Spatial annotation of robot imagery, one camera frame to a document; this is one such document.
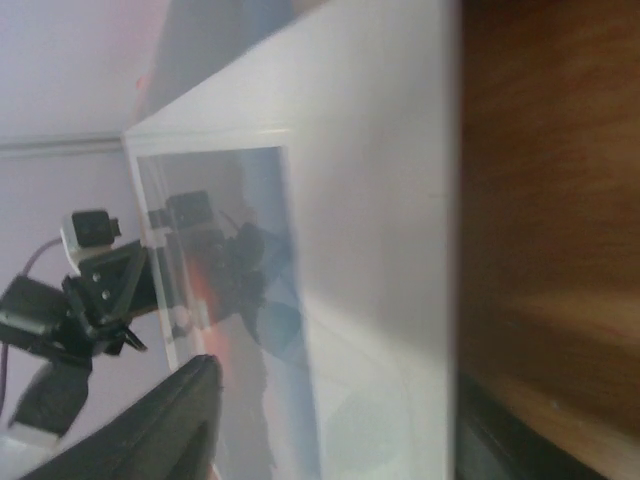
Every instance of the wooden surface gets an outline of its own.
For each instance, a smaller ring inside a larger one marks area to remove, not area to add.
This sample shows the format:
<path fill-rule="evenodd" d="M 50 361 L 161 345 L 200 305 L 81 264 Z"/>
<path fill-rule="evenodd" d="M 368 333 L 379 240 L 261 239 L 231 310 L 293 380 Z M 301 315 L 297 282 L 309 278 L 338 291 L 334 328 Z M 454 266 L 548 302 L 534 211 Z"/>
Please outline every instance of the wooden surface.
<path fill-rule="evenodd" d="M 640 478 L 640 2 L 464 8 L 461 366 Z"/>

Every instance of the black object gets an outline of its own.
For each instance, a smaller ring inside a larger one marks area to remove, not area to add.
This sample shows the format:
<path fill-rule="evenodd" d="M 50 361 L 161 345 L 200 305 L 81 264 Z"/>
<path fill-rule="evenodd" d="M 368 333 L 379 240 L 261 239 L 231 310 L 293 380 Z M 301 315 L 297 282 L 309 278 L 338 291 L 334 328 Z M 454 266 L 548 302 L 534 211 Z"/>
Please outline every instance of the black object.
<path fill-rule="evenodd" d="M 71 222 L 81 248 L 112 245 L 120 236 L 118 220 L 109 218 L 106 210 L 74 212 Z"/>
<path fill-rule="evenodd" d="M 0 299 L 0 340 L 52 362 L 23 395 L 11 424 L 64 435 L 87 399 L 92 358 L 146 350 L 129 329 L 157 308 L 148 249 L 132 242 L 79 264 L 57 290 L 17 276 Z"/>
<path fill-rule="evenodd" d="M 173 227 L 178 230 L 213 221 L 209 194 L 205 190 L 173 195 L 165 208 L 149 212 L 152 228 Z"/>
<path fill-rule="evenodd" d="M 81 262 L 80 271 L 63 291 L 17 276 L 0 299 L 0 339 L 67 363 L 117 354 L 125 343 L 144 350 L 129 324 L 157 308 L 147 249 L 133 242 Z"/>
<path fill-rule="evenodd" d="M 91 362 L 43 366 L 18 402 L 9 425 L 19 423 L 64 436 L 89 395 Z"/>
<path fill-rule="evenodd" d="M 531 430 L 470 377 L 460 375 L 457 394 L 456 470 L 460 479 L 604 480 Z M 468 432 L 482 445 L 474 444 Z M 502 475 L 491 465 L 499 466 Z"/>
<path fill-rule="evenodd" d="M 22 480 L 205 480 L 221 370 L 194 357 L 110 424 Z"/>

